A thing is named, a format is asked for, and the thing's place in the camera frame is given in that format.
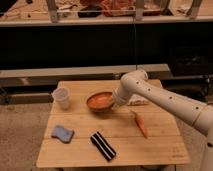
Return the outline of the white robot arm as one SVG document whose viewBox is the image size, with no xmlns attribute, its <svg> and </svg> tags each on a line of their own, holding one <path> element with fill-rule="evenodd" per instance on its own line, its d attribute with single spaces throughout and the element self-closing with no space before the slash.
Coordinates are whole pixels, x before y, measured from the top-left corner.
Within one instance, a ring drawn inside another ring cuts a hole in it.
<svg viewBox="0 0 213 171">
<path fill-rule="evenodd" d="M 144 70 L 124 74 L 113 91 L 113 103 L 125 105 L 133 94 L 176 116 L 206 137 L 200 171 L 213 171 L 213 106 L 151 85 Z"/>
</svg>

